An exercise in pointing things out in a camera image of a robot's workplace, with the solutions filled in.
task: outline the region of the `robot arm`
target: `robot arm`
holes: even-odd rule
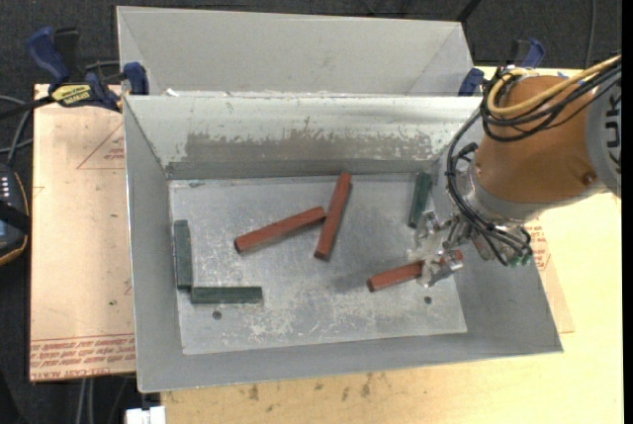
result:
[[[446,153],[440,180],[452,213],[420,218],[409,256],[423,285],[462,268],[459,247],[470,242],[486,260],[525,265],[532,258],[525,222],[597,192],[620,196],[620,81],[621,55],[567,80],[525,69],[497,74]],[[484,129],[480,143],[465,143],[476,124]],[[379,277],[388,282],[390,273]]]

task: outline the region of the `yellow label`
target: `yellow label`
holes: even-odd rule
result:
[[[90,85],[61,85],[57,90],[55,90],[51,97],[53,97],[57,102],[62,102],[64,104],[72,104],[77,101],[81,101],[82,99],[90,98]]]
[[[80,92],[79,94],[75,94],[74,96],[64,97],[61,102],[68,106],[70,104],[75,104],[79,101],[83,101],[84,99],[90,99],[90,92]]]

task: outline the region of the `gray metal tray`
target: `gray metal tray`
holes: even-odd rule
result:
[[[534,267],[491,265],[467,247],[465,270],[432,290],[416,282],[375,294],[363,287],[374,272],[407,260],[410,173],[434,169],[477,104],[407,96],[127,98],[140,390],[559,351]],[[298,159],[298,148],[311,158]],[[353,173],[354,185],[329,263],[312,257],[311,231],[249,255],[231,252],[245,229],[326,207],[341,171]],[[434,188],[433,200],[447,208],[442,189]],[[183,217],[194,281],[258,284],[263,303],[194,306],[177,291],[172,224]]]

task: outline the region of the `blue clamp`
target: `blue clamp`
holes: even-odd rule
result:
[[[48,96],[67,108],[96,106],[118,112],[121,97],[103,85],[94,72],[88,72],[83,82],[68,82],[70,72],[55,50],[52,36],[52,28],[44,27],[27,40],[27,52],[31,58],[53,77],[54,81],[48,86]],[[130,82],[131,94],[149,94],[145,70],[138,62],[126,64],[121,76]]]
[[[149,82],[142,65],[138,62],[129,62],[123,66],[123,73],[130,81],[131,94],[141,96],[149,94]]]
[[[457,93],[460,97],[467,97],[474,95],[481,85],[484,83],[484,71],[473,67],[462,81],[462,85],[459,87]]]
[[[520,61],[519,67],[536,68],[545,56],[545,47],[534,38],[527,41],[516,40],[513,45],[514,63]]]

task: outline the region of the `cardboard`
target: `cardboard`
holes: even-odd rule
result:
[[[35,110],[33,184],[30,380],[134,372],[121,114]]]

